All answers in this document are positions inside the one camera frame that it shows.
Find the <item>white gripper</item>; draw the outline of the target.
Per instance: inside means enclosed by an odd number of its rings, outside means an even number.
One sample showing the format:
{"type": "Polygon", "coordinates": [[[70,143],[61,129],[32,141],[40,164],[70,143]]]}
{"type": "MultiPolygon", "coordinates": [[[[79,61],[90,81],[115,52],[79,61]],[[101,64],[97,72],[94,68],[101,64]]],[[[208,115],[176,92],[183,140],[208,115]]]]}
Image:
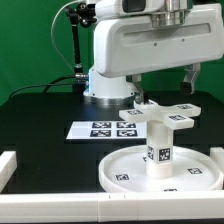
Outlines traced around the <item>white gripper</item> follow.
{"type": "Polygon", "coordinates": [[[224,56],[224,22],[219,3],[184,9],[180,23],[165,19],[161,2],[148,2],[133,12],[121,2],[98,2],[94,30],[94,67],[107,78],[127,76],[135,102],[144,102],[139,73],[185,66],[180,92],[191,95],[199,63],[224,56]]]}

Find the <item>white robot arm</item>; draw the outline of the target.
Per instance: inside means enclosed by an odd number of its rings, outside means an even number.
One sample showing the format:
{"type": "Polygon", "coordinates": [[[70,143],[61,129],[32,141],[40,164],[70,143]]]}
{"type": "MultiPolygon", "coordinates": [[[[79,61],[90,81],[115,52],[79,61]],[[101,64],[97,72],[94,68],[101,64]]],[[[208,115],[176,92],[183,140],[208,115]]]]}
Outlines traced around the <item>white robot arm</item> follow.
{"type": "Polygon", "coordinates": [[[200,64],[224,56],[219,3],[193,0],[94,0],[91,101],[122,104],[143,96],[143,73],[184,66],[181,92],[194,92],[200,64]]]}

